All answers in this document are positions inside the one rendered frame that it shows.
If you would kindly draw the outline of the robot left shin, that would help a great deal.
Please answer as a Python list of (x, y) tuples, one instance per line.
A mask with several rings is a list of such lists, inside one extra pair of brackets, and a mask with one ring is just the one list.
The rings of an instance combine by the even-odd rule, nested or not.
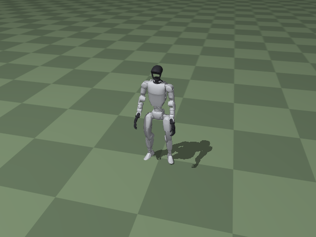
[(168, 155), (170, 154), (171, 155), (171, 150), (172, 150), (172, 140), (166, 142), (166, 147), (167, 147), (167, 150), (168, 150)]

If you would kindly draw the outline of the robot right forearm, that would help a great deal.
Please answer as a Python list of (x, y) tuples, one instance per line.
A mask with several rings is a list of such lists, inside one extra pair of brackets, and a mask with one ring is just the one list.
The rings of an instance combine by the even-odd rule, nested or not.
[[(140, 102), (140, 96), (139, 96), (137, 113), (140, 113), (140, 116), (141, 116), (141, 112), (142, 112), (142, 109), (143, 109), (143, 105), (144, 105), (144, 103)], [(137, 115), (137, 113), (136, 113), (136, 115)]]

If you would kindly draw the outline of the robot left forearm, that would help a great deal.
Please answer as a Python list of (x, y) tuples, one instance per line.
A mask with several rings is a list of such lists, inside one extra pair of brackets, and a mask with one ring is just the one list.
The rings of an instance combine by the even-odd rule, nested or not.
[(169, 108), (170, 110), (170, 113), (169, 113), (169, 122), (170, 122), (170, 119), (173, 119), (173, 122), (175, 122), (175, 102), (173, 102), (173, 108)]

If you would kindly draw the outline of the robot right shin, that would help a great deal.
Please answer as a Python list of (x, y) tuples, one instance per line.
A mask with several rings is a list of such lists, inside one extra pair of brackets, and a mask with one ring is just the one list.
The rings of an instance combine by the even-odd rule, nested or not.
[(148, 153), (152, 153), (152, 146), (153, 146), (153, 143), (154, 143), (154, 139), (153, 140), (149, 140), (147, 137), (146, 137), (146, 146), (148, 148)]

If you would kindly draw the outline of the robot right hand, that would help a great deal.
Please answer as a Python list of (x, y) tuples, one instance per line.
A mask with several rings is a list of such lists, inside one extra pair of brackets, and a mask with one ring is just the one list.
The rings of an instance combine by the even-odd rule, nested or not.
[(136, 118), (135, 118), (135, 120), (134, 120), (134, 128), (135, 128), (135, 129), (137, 129), (137, 127), (136, 127), (136, 125), (137, 125), (136, 122), (137, 122), (138, 118), (140, 118), (139, 116), (140, 116), (140, 113), (137, 113)]

